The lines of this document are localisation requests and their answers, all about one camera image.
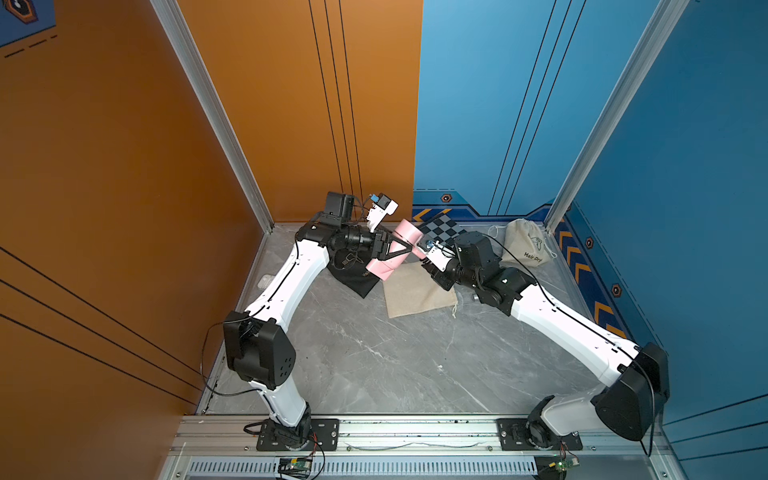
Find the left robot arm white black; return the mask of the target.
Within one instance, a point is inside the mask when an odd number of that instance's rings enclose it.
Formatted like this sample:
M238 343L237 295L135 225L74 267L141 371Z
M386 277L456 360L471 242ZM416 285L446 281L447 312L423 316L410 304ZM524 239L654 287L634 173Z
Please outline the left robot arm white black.
M296 350L287 335L300 301L339 250L369 260L394 257L393 234L380 223L398 204L382 193L370 202L328 193L324 209L296 232L287 260L264 292L219 323L228 369L248 383L246 393L258 394L268 408L261 431L288 449L312 441L311 409L292 376Z

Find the pink hair dryer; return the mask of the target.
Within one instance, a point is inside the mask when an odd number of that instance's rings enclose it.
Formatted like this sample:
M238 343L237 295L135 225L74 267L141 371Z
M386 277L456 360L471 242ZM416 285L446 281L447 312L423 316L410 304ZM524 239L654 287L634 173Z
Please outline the pink hair dryer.
M382 281L385 281L414 250L417 243L422 239L423 233L409 220L401 220L393 231L379 225L375 232L380 230L389 231L393 235L393 243L390 250L393 258L386 261L371 258L366 265L366 269Z

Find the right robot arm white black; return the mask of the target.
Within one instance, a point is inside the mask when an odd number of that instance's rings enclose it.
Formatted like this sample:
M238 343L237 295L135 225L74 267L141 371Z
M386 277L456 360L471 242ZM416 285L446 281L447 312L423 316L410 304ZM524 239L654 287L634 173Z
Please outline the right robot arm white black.
M439 286L472 289L480 303L544 334L599 382L540 400L525 422L528 443L549 450L569 434L606 428L650 454L657 418L670 397L667 353L652 342L639 346L561 303L528 267L503 265L497 244L470 231L446 243L423 241L418 249L423 268Z

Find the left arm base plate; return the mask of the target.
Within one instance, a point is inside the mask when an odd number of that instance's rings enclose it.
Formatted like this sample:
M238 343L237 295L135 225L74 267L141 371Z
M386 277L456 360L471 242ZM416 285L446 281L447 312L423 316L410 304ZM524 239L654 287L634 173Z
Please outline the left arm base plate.
M263 452L311 451L318 448L335 451L338 446L340 420L317 418L302 420L296 427L285 427L272 420L261 426L257 450Z

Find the beige drawstring bag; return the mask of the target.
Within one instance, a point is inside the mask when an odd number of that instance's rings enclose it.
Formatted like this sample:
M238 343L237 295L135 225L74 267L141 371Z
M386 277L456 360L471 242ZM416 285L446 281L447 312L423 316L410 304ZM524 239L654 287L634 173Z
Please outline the beige drawstring bag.
M540 267L557 255L550 247L546 232L539 224L527 219L515 219L504 228L491 226L488 235L494 249L499 248L501 264L515 267Z
M403 263L383 288L390 319L458 305L455 291L441 288L419 262Z

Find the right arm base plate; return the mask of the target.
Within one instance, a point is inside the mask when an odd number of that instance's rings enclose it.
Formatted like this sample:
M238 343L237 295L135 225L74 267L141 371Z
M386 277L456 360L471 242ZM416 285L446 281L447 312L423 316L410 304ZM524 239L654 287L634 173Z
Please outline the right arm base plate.
M577 432L566 436L556 436L540 421L528 421L526 418L500 418L496 427L501 447L504 451L559 450L566 447L570 451L583 449L581 437Z

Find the black cloth bag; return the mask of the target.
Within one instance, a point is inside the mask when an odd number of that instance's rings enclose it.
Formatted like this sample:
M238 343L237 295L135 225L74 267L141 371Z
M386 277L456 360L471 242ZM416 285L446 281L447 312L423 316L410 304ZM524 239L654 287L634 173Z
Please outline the black cloth bag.
M359 262L352 262L338 266L331 262L327 269L331 275L344 286L348 287L361 298L366 298L380 279L369 272Z

